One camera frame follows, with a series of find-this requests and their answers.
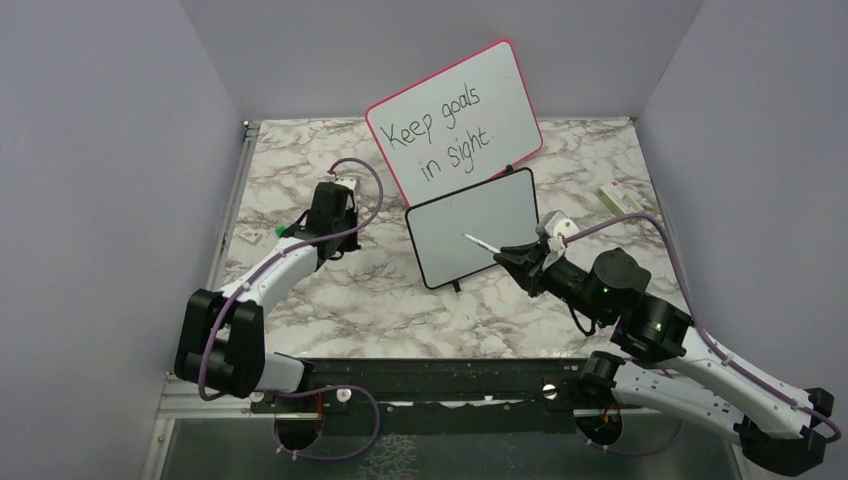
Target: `whiteboard eraser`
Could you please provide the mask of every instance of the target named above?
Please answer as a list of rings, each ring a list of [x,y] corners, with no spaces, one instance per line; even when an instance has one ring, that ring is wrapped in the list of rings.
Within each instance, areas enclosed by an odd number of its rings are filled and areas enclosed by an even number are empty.
[[[235,228],[235,235],[251,245],[256,245],[262,240],[262,234],[257,230],[244,225],[239,225]]]
[[[644,210],[639,202],[627,192],[622,184],[613,180],[609,183],[601,185],[595,190],[595,195],[601,200],[601,203],[606,205],[610,211],[616,215],[624,215],[626,213],[636,213]]]

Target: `gray wall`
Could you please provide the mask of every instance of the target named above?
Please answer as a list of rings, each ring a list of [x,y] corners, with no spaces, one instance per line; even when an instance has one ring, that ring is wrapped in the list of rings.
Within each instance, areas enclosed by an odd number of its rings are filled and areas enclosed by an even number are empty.
[[[182,0],[251,119],[362,116],[503,36],[539,115],[642,112],[701,0]]]
[[[134,478],[240,116],[176,0],[0,11],[0,478]]]
[[[846,22],[844,0],[706,0],[637,132],[703,322],[848,428]],[[842,441],[806,478],[846,471]]]

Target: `blank whiteboard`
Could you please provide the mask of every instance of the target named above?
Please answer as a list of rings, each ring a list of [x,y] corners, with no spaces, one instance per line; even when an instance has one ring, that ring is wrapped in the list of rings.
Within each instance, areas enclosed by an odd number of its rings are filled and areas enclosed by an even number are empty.
[[[491,178],[542,147],[508,40],[373,105],[365,121],[408,206]]]
[[[421,277],[430,289],[495,265],[492,254],[471,243],[466,233],[498,248],[525,245],[539,240],[537,223],[536,188],[527,168],[406,211]]]

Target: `marble surface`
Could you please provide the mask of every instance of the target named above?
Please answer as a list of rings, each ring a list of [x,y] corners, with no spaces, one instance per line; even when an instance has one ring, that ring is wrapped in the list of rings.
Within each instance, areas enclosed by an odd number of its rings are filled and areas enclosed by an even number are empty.
[[[653,188],[627,119],[540,120],[544,147],[522,166],[533,170],[539,213],[562,210],[581,228],[613,215],[595,197],[616,179],[651,212]],[[259,231],[253,245],[235,238],[224,281],[261,260],[310,205],[315,185],[337,159],[357,157],[380,173],[383,210],[360,234],[362,250],[327,262],[297,285],[266,320],[266,349],[312,357],[548,357],[618,351],[611,328],[584,337],[566,306],[531,299],[500,268],[463,281],[456,293],[424,287],[404,222],[405,204],[361,118],[268,121],[262,125],[236,229]],[[354,164],[338,172],[361,178],[360,218],[375,205],[376,185]],[[569,260],[589,269],[599,253],[623,247],[653,274],[649,291],[684,308],[659,235],[647,222],[618,224],[569,246]],[[588,321],[581,318],[585,325]]]

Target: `white marker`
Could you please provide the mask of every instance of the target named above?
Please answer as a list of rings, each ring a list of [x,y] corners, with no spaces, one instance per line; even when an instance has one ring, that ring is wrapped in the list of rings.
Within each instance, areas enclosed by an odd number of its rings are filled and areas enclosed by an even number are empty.
[[[467,233],[465,233],[464,235],[465,235],[465,238],[471,240],[472,242],[474,242],[475,245],[477,245],[478,247],[480,247],[484,250],[488,250],[492,253],[501,253],[501,249],[495,248],[495,247],[489,245],[488,243],[484,242],[483,240],[480,240],[479,238],[477,238],[473,235],[469,235]]]

